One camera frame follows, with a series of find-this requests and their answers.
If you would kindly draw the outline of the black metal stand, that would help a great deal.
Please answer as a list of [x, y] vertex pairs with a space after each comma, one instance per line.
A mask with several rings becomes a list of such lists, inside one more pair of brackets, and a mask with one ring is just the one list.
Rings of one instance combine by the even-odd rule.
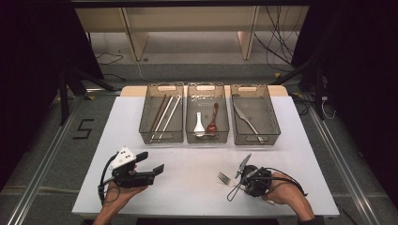
[[325, 115], [322, 110], [322, 104], [324, 96], [323, 88], [323, 69], [318, 59], [311, 56], [309, 60], [303, 63], [301, 66], [295, 68], [293, 71], [288, 72], [285, 76], [278, 78], [272, 85], [282, 85], [283, 83], [293, 79], [297, 75], [301, 74], [302, 78], [299, 82], [299, 89], [301, 91], [309, 91], [314, 88], [315, 93], [315, 111], [321, 120], [325, 119]]
[[115, 87], [104, 81], [101, 81], [99, 78], [96, 78], [80, 68], [65, 67], [58, 76], [58, 90], [61, 102], [61, 125], [64, 125], [69, 117], [67, 88], [71, 90], [75, 97], [83, 97], [87, 93], [87, 89], [83, 85], [83, 80], [88, 80], [107, 91], [116, 91]]

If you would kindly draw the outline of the light wooden desk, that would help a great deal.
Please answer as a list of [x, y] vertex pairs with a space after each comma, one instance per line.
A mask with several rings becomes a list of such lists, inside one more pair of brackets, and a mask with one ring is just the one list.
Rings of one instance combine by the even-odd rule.
[[135, 61], [150, 32], [235, 32], [242, 52], [251, 56], [256, 31], [299, 31], [307, 6], [256, 7], [104, 7], [78, 8], [86, 33], [124, 33]]

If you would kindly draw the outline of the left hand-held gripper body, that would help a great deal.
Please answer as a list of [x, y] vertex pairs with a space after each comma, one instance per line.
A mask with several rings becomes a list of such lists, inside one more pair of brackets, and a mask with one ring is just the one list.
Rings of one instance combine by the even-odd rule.
[[150, 186], [156, 175], [152, 172], [136, 172], [135, 161], [137, 155], [127, 146], [123, 146], [110, 164], [114, 182], [121, 188], [137, 188]]

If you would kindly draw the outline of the person's left hand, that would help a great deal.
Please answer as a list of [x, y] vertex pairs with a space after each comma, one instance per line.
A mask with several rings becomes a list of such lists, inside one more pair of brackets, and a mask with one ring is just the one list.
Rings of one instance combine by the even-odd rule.
[[115, 182], [111, 182], [106, 190], [104, 207], [123, 208], [135, 195], [147, 189], [145, 187], [124, 188], [119, 187]]

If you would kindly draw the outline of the white spoon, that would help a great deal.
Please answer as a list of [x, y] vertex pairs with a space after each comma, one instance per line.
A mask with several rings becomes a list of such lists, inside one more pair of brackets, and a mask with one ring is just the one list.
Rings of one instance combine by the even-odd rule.
[[202, 124], [202, 114], [200, 112], [196, 113], [196, 124], [193, 132], [196, 137], [203, 137], [206, 133], [206, 130]]

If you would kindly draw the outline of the dark curtain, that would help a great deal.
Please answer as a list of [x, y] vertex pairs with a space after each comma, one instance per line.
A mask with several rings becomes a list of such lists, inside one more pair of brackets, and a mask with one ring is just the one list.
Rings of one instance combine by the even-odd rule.
[[313, 0], [293, 64], [325, 43], [323, 75], [338, 115], [398, 209], [398, 0]]
[[0, 189], [35, 137], [67, 68], [103, 77], [70, 0], [0, 0]]

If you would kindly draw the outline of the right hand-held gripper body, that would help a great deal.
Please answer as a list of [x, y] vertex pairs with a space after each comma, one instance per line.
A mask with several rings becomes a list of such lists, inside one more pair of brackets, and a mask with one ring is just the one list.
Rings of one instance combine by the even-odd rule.
[[248, 161], [251, 154], [246, 156], [239, 164], [235, 178], [239, 179], [239, 185], [244, 186], [245, 193], [260, 197], [265, 195], [271, 186], [271, 171], [261, 167], [257, 168], [254, 165], [249, 165]]

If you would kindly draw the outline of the grey transparent plastic bin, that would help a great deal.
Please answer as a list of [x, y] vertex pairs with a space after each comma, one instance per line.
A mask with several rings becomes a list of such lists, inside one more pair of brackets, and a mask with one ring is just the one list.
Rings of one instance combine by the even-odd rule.
[[[206, 132], [203, 137], [196, 137], [193, 130], [196, 113], [202, 114], [205, 129], [212, 120], [213, 106], [219, 104], [216, 117], [217, 131]], [[186, 107], [186, 135], [188, 143], [226, 143], [230, 128], [224, 85], [219, 82], [191, 82], [188, 84]]]
[[149, 84], [139, 126], [144, 143], [182, 143], [183, 115], [183, 82]]
[[[281, 135], [281, 130], [268, 86], [263, 83], [231, 84], [230, 93], [235, 145], [274, 145]], [[257, 140], [248, 124], [238, 117], [233, 106], [234, 102], [263, 137], [264, 144]]]

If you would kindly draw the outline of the reddish-brown spoon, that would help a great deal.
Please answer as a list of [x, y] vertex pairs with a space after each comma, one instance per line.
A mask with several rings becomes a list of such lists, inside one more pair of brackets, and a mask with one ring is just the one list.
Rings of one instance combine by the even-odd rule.
[[208, 132], [208, 133], [214, 133], [217, 131], [216, 117], [217, 117], [218, 109], [219, 109], [219, 104], [215, 103], [213, 106], [212, 120], [207, 125], [207, 129], [206, 129], [206, 132]]

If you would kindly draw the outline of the silver table knife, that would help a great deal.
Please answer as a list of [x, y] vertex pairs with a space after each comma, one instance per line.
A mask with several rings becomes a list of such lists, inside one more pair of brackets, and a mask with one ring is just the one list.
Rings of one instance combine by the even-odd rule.
[[243, 113], [243, 111], [237, 106], [237, 104], [234, 102], [233, 103], [234, 109], [238, 115], [238, 117], [240, 119], [242, 119], [243, 121], [245, 121], [248, 126], [251, 128], [251, 130], [253, 131], [253, 133], [256, 135], [257, 140], [261, 143], [264, 144], [265, 140], [263, 139], [263, 137], [259, 134], [259, 132], [256, 130], [256, 128], [253, 126], [253, 124], [250, 122], [250, 120], [246, 117], [246, 115]]

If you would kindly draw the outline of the aluminium floor rail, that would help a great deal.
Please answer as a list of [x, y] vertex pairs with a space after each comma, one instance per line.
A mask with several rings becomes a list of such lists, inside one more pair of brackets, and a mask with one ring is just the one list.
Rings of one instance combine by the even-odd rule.
[[329, 128], [324, 121], [318, 118], [313, 108], [311, 108], [309, 112], [364, 223], [366, 225], [380, 225], [380, 221], [371, 206], [371, 202], [368, 200], [360, 187], [359, 182], [351, 172], [348, 163], [345, 161], [337, 143], [334, 141]]
[[57, 114], [61, 103], [54, 101], [51, 104], [34, 140], [0, 192], [0, 197], [9, 197], [14, 201], [7, 205], [8, 213], [3, 215], [3, 225], [23, 224], [83, 100], [83, 97], [67, 98], [70, 106], [65, 121], [59, 119]]

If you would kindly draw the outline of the silver fork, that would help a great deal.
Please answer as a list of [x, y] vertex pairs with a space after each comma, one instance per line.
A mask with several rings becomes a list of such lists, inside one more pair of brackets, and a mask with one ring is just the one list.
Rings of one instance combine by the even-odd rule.
[[[231, 188], [236, 188], [236, 187], [237, 187], [237, 184], [236, 184], [231, 178], [229, 178], [227, 175], [225, 175], [225, 174], [222, 173], [222, 172], [219, 172], [218, 178], [219, 178], [225, 185], [227, 185], [228, 187], [231, 187]], [[275, 204], [275, 202], [274, 202], [274, 201], [271, 201], [271, 200], [266, 200], [266, 202], [269, 203], [269, 204], [271, 204], [271, 205], [274, 205], [274, 204]]]

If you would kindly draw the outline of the person's right hand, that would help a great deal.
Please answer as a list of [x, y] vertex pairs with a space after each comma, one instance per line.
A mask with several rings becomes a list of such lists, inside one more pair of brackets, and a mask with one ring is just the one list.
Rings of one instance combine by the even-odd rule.
[[309, 206], [307, 199], [286, 175], [274, 172], [271, 178], [270, 189], [262, 196], [263, 200], [273, 201], [277, 204], [287, 204], [294, 211], [305, 209]]

